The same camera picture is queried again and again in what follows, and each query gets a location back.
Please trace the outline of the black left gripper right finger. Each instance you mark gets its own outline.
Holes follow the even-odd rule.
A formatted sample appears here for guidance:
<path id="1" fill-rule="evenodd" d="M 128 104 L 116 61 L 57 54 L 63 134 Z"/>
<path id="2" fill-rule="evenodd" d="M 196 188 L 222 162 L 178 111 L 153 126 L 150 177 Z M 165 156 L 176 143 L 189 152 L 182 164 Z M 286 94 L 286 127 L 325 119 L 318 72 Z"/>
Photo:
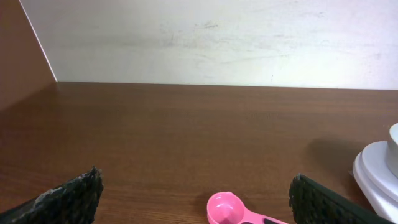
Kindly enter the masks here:
<path id="1" fill-rule="evenodd" d="M 291 181 L 289 207 L 296 223 L 393 224 L 302 174 Z"/>

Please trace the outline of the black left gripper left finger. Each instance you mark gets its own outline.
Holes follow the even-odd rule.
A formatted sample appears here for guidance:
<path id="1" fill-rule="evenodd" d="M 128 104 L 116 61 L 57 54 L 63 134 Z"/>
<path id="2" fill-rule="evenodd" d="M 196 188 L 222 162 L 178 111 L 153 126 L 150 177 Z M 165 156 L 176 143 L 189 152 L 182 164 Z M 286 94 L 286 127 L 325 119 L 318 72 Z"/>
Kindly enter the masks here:
<path id="1" fill-rule="evenodd" d="M 1 213 L 1 224 L 92 224 L 104 189 L 101 170 L 92 170 Z"/>

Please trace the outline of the pink plastic measuring scoop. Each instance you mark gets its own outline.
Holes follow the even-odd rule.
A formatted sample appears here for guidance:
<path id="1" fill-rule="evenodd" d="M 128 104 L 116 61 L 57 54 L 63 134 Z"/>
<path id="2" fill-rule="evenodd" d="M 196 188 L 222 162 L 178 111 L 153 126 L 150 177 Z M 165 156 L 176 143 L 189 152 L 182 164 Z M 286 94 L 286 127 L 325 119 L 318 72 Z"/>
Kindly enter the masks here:
<path id="1" fill-rule="evenodd" d="M 206 205 L 209 224 L 286 224 L 278 219 L 250 211 L 232 192 L 212 195 Z"/>

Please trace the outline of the white digital kitchen scale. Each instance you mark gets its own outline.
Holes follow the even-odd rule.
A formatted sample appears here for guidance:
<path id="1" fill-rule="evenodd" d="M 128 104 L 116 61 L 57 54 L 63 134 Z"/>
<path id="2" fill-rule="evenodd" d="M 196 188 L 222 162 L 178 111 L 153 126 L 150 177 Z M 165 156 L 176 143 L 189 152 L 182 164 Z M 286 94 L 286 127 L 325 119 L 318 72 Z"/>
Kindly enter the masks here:
<path id="1" fill-rule="evenodd" d="M 366 146 L 353 162 L 353 176 L 374 211 L 397 223 L 397 177 L 387 166 L 386 141 Z"/>

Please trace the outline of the white round bowl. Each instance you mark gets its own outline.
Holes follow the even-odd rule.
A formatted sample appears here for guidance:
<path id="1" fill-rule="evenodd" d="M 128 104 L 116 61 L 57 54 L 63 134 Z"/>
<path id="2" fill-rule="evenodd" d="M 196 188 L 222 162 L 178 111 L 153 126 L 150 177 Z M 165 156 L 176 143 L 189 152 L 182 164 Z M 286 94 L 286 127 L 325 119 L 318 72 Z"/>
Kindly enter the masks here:
<path id="1" fill-rule="evenodd" d="M 398 176 L 398 145 L 397 145 L 397 127 L 394 124 L 389 129 L 389 140 L 387 142 L 388 150 L 386 154 L 386 161 L 389 170 L 397 177 Z"/>

